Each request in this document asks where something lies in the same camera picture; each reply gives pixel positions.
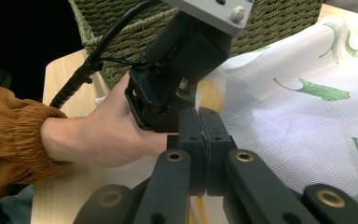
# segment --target green basket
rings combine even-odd
[[[69,0],[82,44],[91,53],[103,35],[136,0]],[[231,56],[263,48],[313,25],[323,0],[255,0],[245,29],[233,39]],[[111,42],[103,56],[136,60],[178,9],[165,3],[137,16]],[[109,89],[130,69],[120,63],[106,62],[100,72]]]

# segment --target orange sleeve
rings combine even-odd
[[[49,117],[66,118],[57,108],[0,88],[0,198],[15,185],[40,183],[70,167],[51,160],[42,148],[40,127]]]

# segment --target hand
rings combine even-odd
[[[42,146],[55,161],[118,167],[166,149],[167,133],[141,130],[124,95],[126,74],[87,117],[49,118],[42,125]]]

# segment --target dark background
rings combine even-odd
[[[21,99],[41,101],[46,66],[83,49],[66,0],[0,0],[0,67]]]

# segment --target light wood surface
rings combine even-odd
[[[358,21],[358,14],[323,5],[319,20],[336,16]],[[43,103],[49,105],[55,94],[86,59],[81,50],[50,63],[46,69]],[[109,90],[99,74],[93,75],[93,84],[83,85],[62,107],[68,117],[87,116],[94,108],[94,100],[105,96]],[[50,179],[34,188],[32,223],[73,223],[75,217],[94,190],[109,181],[112,170],[76,164],[67,174]]]

